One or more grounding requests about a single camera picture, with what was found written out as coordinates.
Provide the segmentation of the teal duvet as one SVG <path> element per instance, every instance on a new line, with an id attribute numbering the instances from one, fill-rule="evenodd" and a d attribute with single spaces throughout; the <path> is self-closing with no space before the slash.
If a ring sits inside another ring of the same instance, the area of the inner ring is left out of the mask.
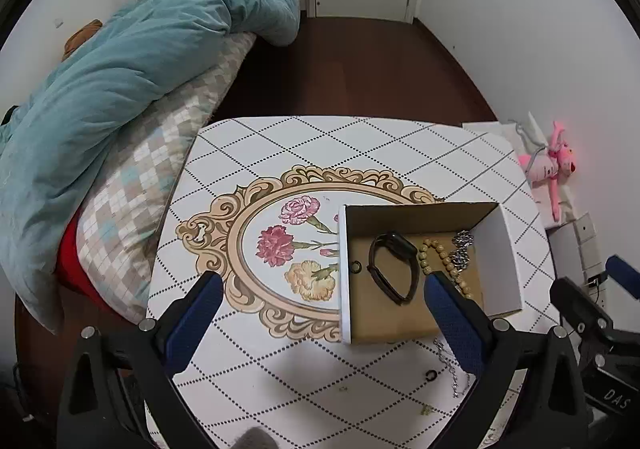
<path id="1" fill-rule="evenodd" d="M 12 112 L 1 128 L 1 267 L 43 328 L 63 325 L 58 246 L 120 129 L 212 68 L 228 35 L 285 46 L 299 20 L 299 0 L 132 0 Z"/>

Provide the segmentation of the brown plush item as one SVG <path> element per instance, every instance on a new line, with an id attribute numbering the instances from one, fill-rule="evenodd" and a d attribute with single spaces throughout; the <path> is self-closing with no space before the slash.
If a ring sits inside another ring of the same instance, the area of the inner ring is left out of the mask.
<path id="1" fill-rule="evenodd" d="M 78 48 L 90 40 L 103 27 L 102 21 L 93 19 L 72 34 L 64 44 L 61 60 L 65 61 Z"/>

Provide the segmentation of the checkered bed sheet mattress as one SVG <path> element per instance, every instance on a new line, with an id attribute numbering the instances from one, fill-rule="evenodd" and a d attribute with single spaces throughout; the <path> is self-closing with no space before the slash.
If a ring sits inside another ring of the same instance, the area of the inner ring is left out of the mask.
<path id="1" fill-rule="evenodd" d="M 160 228 L 186 156 L 255 40 L 248 32 L 227 36 L 213 68 L 126 124 L 82 202 L 79 265 L 102 301 L 130 322 L 145 315 Z"/>

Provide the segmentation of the patterned white tablecloth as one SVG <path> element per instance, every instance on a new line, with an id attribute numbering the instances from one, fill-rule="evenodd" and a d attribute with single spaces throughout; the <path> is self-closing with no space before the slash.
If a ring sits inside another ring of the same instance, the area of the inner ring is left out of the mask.
<path id="1" fill-rule="evenodd" d="M 485 131 L 362 117 L 239 118 L 201 130 L 160 236 L 158 318 L 196 279 L 216 313 L 175 384 L 212 442 L 425 448 L 468 395 L 395 230 L 439 269 L 471 235 L 466 295 L 544 333 L 559 323 L 539 210 L 511 144 Z"/>

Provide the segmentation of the white cardboard box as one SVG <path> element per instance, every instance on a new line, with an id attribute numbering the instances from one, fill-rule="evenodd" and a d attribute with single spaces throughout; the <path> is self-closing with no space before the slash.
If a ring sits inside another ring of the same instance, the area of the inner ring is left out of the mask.
<path id="1" fill-rule="evenodd" d="M 367 271 L 372 241 L 396 231 L 418 249 L 412 302 L 395 305 Z M 424 301 L 425 280 L 443 273 L 490 318 L 524 306 L 522 277 L 506 208 L 495 202 L 349 204 L 338 212 L 340 327 L 346 344 L 382 344 L 438 333 Z"/>

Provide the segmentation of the red bedding under mattress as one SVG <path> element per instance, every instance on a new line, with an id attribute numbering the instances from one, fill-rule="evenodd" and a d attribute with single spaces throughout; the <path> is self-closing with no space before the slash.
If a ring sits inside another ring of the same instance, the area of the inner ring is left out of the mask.
<path id="1" fill-rule="evenodd" d="M 96 306 L 99 306 L 101 304 L 100 295 L 96 292 L 96 288 L 93 287 L 79 261 L 76 244 L 78 221 L 79 212 L 76 212 L 70 220 L 70 224 L 67 225 L 58 248 L 55 275 L 65 287 L 84 295 Z"/>

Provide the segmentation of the pink panther plush toy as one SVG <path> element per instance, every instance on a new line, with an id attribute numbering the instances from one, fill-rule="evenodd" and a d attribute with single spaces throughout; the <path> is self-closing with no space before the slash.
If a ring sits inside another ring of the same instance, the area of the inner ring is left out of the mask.
<path id="1" fill-rule="evenodd" d="M 553 122 L 553 131 L 548 143 L 536 142 L 532 154 L 521 154 L 518 163 L 526 180 L 533 187 L 546 187 L 549 192 L 551 216 L 555 224 L 561 221 L 560 186 L 577 169 L 574 151 L 563 137 L 565 126 Z"/>

